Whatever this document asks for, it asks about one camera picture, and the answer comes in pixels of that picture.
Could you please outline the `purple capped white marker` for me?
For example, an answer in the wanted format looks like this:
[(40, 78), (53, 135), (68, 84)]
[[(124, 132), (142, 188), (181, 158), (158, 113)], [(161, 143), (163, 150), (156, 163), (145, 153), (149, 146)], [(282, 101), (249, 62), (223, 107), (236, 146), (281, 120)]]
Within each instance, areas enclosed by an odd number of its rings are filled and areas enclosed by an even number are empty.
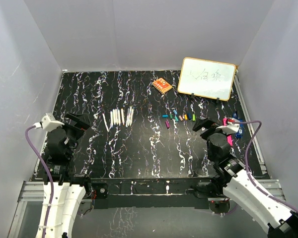
[(105, 128), (106, 128), (107, 132), (109, 132), (110, 127), (108, 126), (105, 113), (102, 113), (102, 116), (103, 116), (103, 121), (104, 121), (104, 124), (105, 124)]

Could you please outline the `blue capped white marker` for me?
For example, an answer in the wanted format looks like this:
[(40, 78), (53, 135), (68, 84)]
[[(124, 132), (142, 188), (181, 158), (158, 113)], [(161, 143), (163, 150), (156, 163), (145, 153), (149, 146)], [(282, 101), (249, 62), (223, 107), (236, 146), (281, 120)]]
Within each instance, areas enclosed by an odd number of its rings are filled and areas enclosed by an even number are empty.
[(114, 125), (114, 116), (113, 116), (113, 110), (110, 112), (110, 127), (112, 128)]

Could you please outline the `light blue capped marker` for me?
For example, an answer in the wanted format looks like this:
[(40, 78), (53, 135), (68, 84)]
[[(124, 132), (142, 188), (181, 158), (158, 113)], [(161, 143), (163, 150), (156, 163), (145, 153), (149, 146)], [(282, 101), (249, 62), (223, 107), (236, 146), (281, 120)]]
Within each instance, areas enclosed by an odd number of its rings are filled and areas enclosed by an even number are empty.
[(116, 112), (116, 109), (113, 109), (113, 124), (117, 125), (117, 112)]

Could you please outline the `dark green capped marker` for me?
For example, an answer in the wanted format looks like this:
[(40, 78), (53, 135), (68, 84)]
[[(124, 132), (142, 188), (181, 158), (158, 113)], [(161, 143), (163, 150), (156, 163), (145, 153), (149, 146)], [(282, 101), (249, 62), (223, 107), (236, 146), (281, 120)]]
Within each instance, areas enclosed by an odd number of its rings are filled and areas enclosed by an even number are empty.
[(115, 117), (116, 117), (116, 124), (120, 124), (120, 115), (119, 115), (119, 110), (115, 109)]

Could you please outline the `teal capped white marker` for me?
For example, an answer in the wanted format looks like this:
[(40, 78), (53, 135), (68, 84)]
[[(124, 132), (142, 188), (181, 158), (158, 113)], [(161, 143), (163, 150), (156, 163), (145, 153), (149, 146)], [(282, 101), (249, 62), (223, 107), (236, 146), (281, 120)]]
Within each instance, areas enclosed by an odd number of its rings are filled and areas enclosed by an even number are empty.
[(118, 122), (118, 125), (121, 125), (121, 114), (119, 109), (117, 109), (117, 122)]

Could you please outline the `orange capped white marker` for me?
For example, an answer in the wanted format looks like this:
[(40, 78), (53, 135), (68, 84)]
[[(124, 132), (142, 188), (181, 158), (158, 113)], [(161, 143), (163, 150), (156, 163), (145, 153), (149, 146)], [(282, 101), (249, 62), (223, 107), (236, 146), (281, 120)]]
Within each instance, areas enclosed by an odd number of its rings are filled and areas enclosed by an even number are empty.
[(125, 125), (125, 115), (124, 115), (124, 109), (121, 108), (121, 122), (122, 122), (122, 125)]

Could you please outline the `green capped white marker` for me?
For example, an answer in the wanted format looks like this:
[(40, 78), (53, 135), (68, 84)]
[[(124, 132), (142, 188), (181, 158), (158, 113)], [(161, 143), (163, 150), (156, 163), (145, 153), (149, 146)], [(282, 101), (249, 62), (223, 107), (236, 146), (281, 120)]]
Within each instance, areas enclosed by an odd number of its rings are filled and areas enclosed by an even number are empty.
[(131, 121), (132, 121), (132, 113), (133, 113), (133, 108), (130, 107), (130, 110), (129, 110), (129, 122), (128, 122), (128, 126), (131, 125)]

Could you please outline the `yellow capped white marker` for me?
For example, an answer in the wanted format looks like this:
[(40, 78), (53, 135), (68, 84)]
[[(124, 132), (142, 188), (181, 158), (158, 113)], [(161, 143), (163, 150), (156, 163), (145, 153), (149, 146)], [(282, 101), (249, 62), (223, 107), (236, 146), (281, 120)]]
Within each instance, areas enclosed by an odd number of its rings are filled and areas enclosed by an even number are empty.
[(133, 122), (134, 108), (131, 109), (130, 122)]

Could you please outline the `dark blue capped marker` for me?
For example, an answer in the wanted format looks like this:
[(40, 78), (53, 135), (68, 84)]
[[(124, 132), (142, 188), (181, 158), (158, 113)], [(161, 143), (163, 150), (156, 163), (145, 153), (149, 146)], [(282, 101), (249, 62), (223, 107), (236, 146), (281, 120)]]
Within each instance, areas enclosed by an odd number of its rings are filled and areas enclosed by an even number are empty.
[(126, 127), (129, 126), (129, 123), (130, 123), (130, 114), (131, 114), (131, 110), (132, 108), (129, 107), (128, 110), (127, 110), (127, 115), (126, 115)]

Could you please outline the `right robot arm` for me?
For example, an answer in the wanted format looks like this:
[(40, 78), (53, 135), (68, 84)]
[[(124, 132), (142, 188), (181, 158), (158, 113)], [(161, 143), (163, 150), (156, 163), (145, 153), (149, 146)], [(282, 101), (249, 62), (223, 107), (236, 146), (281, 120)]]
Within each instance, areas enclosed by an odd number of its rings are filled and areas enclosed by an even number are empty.
[(196, 119), (193, 131), (205, 129), (200, 136), (206, 141), (208, 160), (217, 174), (209, 182), (197, 183), (195, 195), (232, 199), (269, 238), (298, 238), (298, 209), (274, 197), (253, 177), (248, 162), (231, 151), (227, 137), (237, 133), (242, 124), (235, 118), (228, 118), (226, 125), (209, 118)]

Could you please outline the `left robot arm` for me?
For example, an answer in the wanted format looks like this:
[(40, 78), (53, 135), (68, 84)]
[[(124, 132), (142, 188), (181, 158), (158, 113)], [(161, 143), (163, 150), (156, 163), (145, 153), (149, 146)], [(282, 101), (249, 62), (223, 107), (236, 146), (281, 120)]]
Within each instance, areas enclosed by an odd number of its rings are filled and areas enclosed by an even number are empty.
[(70, 238), (83, 198), (92, 194), (86, 175), (74, 172), (74, 151), (79, 139), (90, 128), (87, 114), (67, 113), (71, 123), (63, 123), (51, 113), (34, 124), (48, 133), (46, 159), (41, 159), (46, 172), (43, 203), (36, 237)]

